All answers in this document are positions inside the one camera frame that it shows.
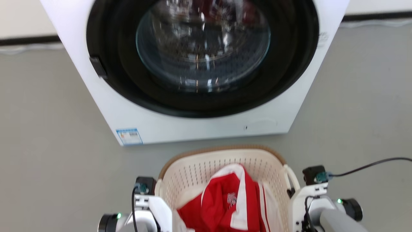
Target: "label sticker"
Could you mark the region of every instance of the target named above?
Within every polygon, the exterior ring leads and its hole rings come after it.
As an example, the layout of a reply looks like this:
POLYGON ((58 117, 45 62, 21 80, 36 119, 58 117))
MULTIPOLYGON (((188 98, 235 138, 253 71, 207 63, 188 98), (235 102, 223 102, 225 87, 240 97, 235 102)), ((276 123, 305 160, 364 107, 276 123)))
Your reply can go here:
POLYGON ((143 144, 136 128, 116 130, 116 132, 123 145, 143 144))

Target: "white wall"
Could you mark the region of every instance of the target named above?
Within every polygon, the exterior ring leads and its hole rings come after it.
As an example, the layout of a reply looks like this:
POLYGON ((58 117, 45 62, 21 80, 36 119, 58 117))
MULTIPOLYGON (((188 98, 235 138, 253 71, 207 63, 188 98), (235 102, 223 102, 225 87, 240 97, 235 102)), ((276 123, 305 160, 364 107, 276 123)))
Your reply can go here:
POLYGON ((39 0, 0 0, 0 38, 55 34, 39 0))
MULTIPOLYGON (((411 11, 412 0, 351 0, 347 14, 411 11)), ((39 0, 0 0, 0 38, 56 34, 39 0)))
POLYGON ((412 0, 351 0, 346 14, 412 11, 412 0))

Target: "white washing machine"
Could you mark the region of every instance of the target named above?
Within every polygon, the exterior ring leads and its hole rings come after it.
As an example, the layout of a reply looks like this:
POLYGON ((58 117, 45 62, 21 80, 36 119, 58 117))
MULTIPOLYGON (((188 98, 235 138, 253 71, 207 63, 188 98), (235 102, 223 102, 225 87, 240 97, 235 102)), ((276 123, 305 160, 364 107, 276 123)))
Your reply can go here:
POLYGON ((41 1, 121 145, 287 133, 349 3, 41 1))

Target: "gray floor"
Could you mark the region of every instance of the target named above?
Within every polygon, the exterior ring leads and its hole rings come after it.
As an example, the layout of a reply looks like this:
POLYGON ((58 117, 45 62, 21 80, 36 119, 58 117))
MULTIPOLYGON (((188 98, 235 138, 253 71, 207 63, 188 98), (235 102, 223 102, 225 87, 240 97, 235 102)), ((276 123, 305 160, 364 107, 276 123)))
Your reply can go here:
MULTIPOLYGON (((286 135, 120 147, 65 51, 0 55, 0 230, 96 231, 130 211, 138 175, 223 144, 265 144, 301 170, 335 173, 412 157, 412 26, 340 29, 286 135)), ((412 165, 392 162, 330 183, 358 199, 371 232, 410 231, 412 165)))

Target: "white plastic basket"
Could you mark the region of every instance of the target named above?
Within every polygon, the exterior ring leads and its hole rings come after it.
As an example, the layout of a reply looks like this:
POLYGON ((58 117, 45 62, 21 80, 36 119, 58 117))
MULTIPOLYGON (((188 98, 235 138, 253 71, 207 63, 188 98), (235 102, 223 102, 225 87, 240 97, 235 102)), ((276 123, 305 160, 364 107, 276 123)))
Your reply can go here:
POLYGON ((284 158, 265 146, 217 147, 176 156, 163 167, 155 194, 175 210, 202 192, 210 177, 231 163, 243 165, 253 180, 266 182, 271 187, 273 196, 278 201, 283 231, 290 232, 290 198, 287 190, 291 188, 290 181, 296 190, 300 186, 284 158))

